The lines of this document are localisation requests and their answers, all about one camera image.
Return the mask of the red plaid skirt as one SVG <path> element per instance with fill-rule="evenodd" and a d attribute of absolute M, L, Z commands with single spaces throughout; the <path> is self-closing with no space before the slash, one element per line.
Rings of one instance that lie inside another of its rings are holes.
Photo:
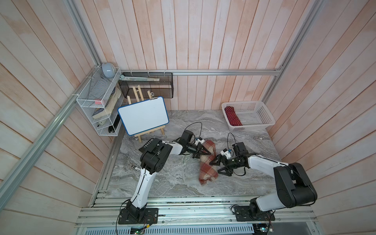
<path fill-rule="evenodd" d="M 199 183 L 203 186 L 208 181 L 215 182 L 218 178 L 216 166 L 210 165 L 210 162 L 217 156 L 215 143 L 211 140 L 207 140 L 203 143 L 203 146 L 211 153 L 210 155 L 200 156 L 200 171 L 199 171 Z"/>

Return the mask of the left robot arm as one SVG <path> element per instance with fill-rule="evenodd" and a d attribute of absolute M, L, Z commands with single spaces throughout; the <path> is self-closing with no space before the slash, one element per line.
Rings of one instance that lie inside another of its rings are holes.
<path fill-rule="evenodd" d="M 139 149 L 142 153 L 141 176 L 134 195 L 127 204 L 128 208 L 140 210 L 147 204 L 148 195 L 155 176 L 165 166 L 170 155 L 191 154 L 193 158 L 202 155 L 210 156 L 212 152 L 205 146 L 205 140 L 201 137 L 193 139 L 193 132 L 185 130 L 180 138 L 174 141 L 163 141 L 158 138 L 150 139 Z"/>

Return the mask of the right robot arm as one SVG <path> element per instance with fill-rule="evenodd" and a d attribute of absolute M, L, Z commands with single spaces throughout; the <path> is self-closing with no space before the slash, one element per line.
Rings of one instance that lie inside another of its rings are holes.
<path fill-rule="evenodd" d="M 243 142 L 234 144 L 232 151 L 221 151 L 210 164 L 223 165 L 218 173 L 226 176 L 232 176 L 235 169 L 243 167 L 258 170 L 274 178 L 276 192 L 250 201 L 249 211 L 253 214 L 312 205 L 318 197 L 301 164 L 282 163 L 249 152 Z"/>

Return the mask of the red dotted rolled skirt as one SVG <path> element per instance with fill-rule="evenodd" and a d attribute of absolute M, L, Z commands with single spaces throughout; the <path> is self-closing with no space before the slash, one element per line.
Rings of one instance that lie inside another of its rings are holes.
<path fill-rule="evenodd" d="M 227 106 L 227 107 L 225 107 L 224 110 L 225 110 L 226 117 L 229 121 L 229 124 L 231 126 L 242 126 L 242 123 L 241 123 L 239 117 L 237 116 L 234 107 Z"/>

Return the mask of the white plastic basket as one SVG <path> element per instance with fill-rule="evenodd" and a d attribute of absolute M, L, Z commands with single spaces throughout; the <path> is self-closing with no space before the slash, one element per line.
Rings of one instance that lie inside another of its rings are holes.
<path fill-rule="evenodd" d="M 234 107 L 242 126 L 231 126 L 229 124 L 224 110 L 227 106 Z M 222 103 L 221 108 L 231 132 L 264 130 L 276 123 L 267 106 L 261 101 L 224 102 Z"/>

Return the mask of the black marker pen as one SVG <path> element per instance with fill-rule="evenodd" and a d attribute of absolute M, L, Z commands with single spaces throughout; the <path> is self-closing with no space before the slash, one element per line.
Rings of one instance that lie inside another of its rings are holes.
<path fill-rule="evenodd" d="M 139 167 L 137 167 L 137 166 L 135 166 L 135 165 L 131 166 L 131 168 L 133 168 L 133 169 L 135 169 L 135 170 L 137 170 L 137 171 L 141 171 L 141 168 L 139 168 Z"/>

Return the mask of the white dry-erase board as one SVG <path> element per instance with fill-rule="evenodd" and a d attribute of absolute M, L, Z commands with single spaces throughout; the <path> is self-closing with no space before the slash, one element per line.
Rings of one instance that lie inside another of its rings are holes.
<path fill-rule="evenodd" d="M 169 123 L 163 97 L 120 107 L 118 114 L 129 136 L 140 134 Z"/>

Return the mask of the green ruler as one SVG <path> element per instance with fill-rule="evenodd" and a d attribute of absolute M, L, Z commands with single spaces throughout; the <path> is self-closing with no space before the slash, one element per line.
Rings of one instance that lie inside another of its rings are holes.
<path fill-rule="evenodd" d="M 125 75 L 121 75 L 119 80 L 121 80 L 121 81 L 134 81 L 134 82 L 159 82 L 160 81 L 159 78 L 125 76 Z"/>

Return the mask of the grey round speaker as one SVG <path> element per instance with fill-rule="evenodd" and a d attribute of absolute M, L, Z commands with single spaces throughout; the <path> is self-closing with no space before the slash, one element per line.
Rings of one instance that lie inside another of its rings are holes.
<path fill-rule="evenodd" d="M 102 69 L 102 72 L 103 72 L 103 75 L 110 79 L 110 78 L 113 78 L 115 75 L 116 75 L 116 68 L 114 67 L 114 65 L 112 63 L 103 63 L 101 65 L 101 69 Z"/>

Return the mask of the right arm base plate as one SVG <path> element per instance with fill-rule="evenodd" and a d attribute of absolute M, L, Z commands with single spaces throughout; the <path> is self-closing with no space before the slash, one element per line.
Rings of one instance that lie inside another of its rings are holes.
<path fill-rule="evenodd" d="M 254 205 L 239 206 L 233 205 L 231 207 L 233 214 L 236 216 L 238 222 L 249 221 L 275 221 L 273 211 L 261 211 Z"/>

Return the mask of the black mesh wall basket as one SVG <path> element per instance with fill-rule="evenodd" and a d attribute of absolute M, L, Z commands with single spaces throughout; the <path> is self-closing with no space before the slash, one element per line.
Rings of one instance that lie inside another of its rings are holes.
<path fill-rule="evenodd" d="M 134 81 L 121 81 L 119 80 L 120 89 L 125 98 L 128 96 L 135 99 L 132 87 L 141 86 L 144 97 L 148 98 L 147 91 L 150 91 L 152 97 L 163 97 L 165 99 L 174 98 L 174 83 L 173 74 L 168 72 L 123 72 L 121 75 L 125 76 L 139 76 L 159 78 L 159 82 L 134 82 Z"/>

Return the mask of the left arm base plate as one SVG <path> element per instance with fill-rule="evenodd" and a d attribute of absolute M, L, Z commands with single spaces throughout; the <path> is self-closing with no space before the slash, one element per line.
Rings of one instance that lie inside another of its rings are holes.
<path fill-rule="evenodd" d="M 158 222 L 158 208 L 127 209 L 120 211 L 118 224 L 156 224 Z"/>

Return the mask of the aluminium mounting rail frame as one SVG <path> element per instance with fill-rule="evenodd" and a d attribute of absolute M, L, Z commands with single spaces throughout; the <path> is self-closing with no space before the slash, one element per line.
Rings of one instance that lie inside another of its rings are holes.
<path fill-rule="evenodd" d="M 223 224 L 235 223 L 236 217 L 231 212 L 234 205 L 249 206 L 251 199 L 251 196 L 166 197 L 150 198 L 147 205 L 159 209 L 159 225 Z M 81 210 L 76 228 L 114 227 L 123 202 L 123 198 L 109 198 L 99 192 L 93 204 Z M 280 209 L 274 215 L 273 225 L 305 222 L 310 234 L 323 234 L 309 206 Z"/>

